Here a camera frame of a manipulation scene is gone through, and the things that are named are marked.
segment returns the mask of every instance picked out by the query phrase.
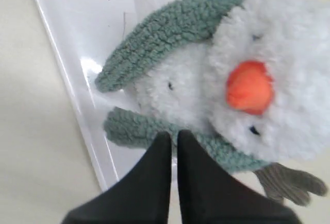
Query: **black object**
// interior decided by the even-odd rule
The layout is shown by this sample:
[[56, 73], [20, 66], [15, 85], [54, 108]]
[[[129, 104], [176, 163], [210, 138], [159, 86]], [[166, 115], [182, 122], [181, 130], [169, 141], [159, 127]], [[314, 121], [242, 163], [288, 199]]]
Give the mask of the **black object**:
[[[171, 138], [161, 132], [115, 186], [70, 211], [62, 224], [163, 224], [168, 221]], [[183, 224], [301, 224], [295, 213], [224, 171], [190, 131], [178, 135], [178, 190]]]

